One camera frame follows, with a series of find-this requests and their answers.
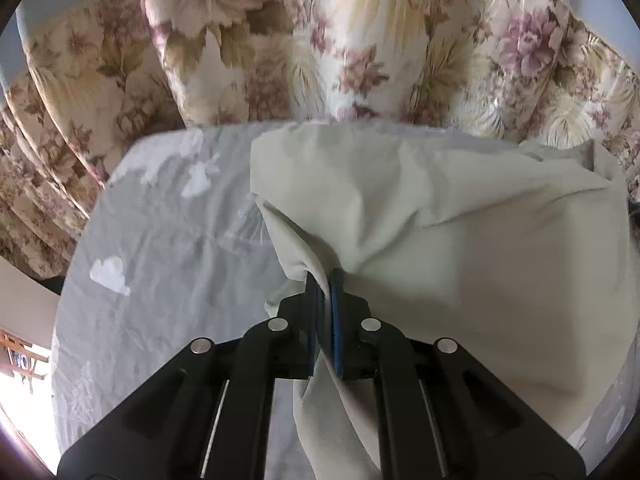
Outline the grey patterned bed sheet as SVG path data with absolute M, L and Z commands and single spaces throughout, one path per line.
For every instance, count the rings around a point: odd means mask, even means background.
M 82 233 L 53 336 L 53 405 L 67 450 L 198 337 L 225 341 L 301 292 L 250 188 L 266 122 L 157 134 L 115 169 Z

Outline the pale green garment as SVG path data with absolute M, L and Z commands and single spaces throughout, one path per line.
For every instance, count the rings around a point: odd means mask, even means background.
M 406 336 L 460 342 L 588 469 L 611 452 L 638 402 L 639 249 L 600 144 L 288 125 L 252 143 L 250 188 L 290 280 L 342 269 Z

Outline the floral curtain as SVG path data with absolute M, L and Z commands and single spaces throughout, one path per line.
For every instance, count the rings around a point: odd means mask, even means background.
M 1 255 L 62 275 L 144 136 L 384 117 L 570 148 L 639 194 L 625 0 L 1 0 Z

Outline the wooden chair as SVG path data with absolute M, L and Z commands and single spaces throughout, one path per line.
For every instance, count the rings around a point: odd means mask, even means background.
M 0 344 L 2 374 L 11 377 L 17 374 L 28 382 L 33 379 L 44 379 L 38 367 L 48 364 L 49 359 L 35 351 L 30 342 L 2 330 Z

